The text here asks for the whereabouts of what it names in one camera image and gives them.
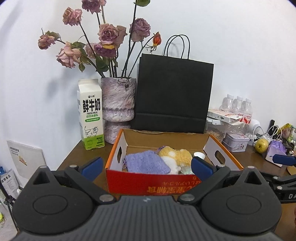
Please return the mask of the yellow white plush toy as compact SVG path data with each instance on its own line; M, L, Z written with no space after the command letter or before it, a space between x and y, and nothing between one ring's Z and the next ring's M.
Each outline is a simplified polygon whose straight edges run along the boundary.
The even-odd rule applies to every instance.
M191 166L192 155L186 149L176 150L165 146L159 150L158 155L170 168L171 175L177 175L182 168Z

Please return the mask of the clear water bottle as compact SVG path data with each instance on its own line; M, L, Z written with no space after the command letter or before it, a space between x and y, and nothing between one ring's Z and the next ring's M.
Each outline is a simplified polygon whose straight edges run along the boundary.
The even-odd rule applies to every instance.
M244 122L246 124L250 123L253 114L253 108L251 103L252 100L246 98L245 101L243 101L240 109L240 114L242 114L241 122Z
M243 97L237 96L236 99L234 99L232 102L231 111L235 114L238 114L242 104L243 104Z
M233 101L234 101L234 96L227 94L227 96L223 99L222 104L219 109L222 111L231 112Z

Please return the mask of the lilac knitted pouch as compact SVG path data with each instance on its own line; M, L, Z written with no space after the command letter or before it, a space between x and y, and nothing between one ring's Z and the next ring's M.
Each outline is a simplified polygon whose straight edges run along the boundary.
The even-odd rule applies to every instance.
M151 150L126 155L124 164L131 173L165 175L171 171L162 158Z

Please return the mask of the red orange cardboard box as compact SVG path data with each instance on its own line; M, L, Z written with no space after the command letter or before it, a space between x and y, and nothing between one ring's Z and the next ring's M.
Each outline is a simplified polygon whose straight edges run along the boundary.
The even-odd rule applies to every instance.
M105 166L108 190L127 195L182 194L206 175L201 167L196 168L198 176L193 174L194 153L213 166L243 169L213 135L122 129Z

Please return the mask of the right clear water bottle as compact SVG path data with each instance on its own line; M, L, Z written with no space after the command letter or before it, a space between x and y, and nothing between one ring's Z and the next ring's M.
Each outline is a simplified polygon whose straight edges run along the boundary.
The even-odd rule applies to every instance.
M241 122L244 122L246 124L250 123L253 114L253 108L251 103L252 100L246 98L245 101L243 101L240 109L240 114L242 114Z

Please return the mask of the colourful snack packet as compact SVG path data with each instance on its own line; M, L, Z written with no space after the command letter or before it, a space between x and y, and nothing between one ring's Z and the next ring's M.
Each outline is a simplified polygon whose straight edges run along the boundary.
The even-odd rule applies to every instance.
M292 124L286 123L281 127L281 137L290 144L295 144L295 126Z

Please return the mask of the white round device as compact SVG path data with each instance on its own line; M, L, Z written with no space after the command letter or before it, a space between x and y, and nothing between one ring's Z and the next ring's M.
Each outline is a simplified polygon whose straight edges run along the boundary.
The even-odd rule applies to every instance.
M250 120L250 123L248 124L247 131L249 134L251 134L253 136L260 131L260 128L261 128L260 122L256 119L252 118Z

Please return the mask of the purple tissue pack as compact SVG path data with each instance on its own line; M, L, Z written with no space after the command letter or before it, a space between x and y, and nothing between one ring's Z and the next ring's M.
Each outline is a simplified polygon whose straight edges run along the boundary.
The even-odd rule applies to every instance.
M277 164L273 161L274 155L286 156L286 148L281 141L271 141L266 153L265 160L272 164L275 164L276 166L282 167L282 164Z

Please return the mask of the white booklet against wall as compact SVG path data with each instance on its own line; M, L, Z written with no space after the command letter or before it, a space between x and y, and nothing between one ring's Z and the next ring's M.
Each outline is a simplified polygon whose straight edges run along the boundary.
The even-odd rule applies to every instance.
M8 148L20 176L30 179L40 166L46 166L43 150L7 140Z

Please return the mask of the clear plastic food container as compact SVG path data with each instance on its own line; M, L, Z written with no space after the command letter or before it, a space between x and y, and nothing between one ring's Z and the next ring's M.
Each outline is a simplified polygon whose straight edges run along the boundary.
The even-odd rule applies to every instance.
M222 142L226 136L227 125L213 118L206 118L205 134L213 135L219 142Z

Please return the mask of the black paper shopping bag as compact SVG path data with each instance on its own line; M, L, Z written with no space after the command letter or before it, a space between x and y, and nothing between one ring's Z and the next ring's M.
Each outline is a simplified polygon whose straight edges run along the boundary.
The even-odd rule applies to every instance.
M209 108L214 65L163 55L142 54L139 59L134 119L139 131L203 133Z

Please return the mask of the pink purple ceramic vase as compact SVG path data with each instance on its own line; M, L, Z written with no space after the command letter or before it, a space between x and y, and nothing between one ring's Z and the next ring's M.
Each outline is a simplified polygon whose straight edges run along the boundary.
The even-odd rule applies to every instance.
M123 128L134 118L135 78L101 78L105 141L114 144Z

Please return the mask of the black charger plug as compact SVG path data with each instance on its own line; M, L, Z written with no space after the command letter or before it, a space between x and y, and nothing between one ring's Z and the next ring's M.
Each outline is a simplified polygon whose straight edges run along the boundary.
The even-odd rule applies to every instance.
M275 120L270 120L267 133L273 136Z

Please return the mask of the left clear water bottle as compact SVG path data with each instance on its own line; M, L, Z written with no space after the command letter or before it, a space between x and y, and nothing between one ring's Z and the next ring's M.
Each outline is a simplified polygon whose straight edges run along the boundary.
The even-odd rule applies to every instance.
M223 99L222 104L219 109L222 111L231 112L233 101L234 101L234 96L227 94L227 96Z

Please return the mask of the white flat carton box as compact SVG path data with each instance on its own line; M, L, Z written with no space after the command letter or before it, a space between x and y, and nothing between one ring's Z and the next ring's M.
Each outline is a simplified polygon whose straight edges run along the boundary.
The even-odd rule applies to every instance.
M241 116L220 109L209 109L207 116L225 123L235 123L242 120Z

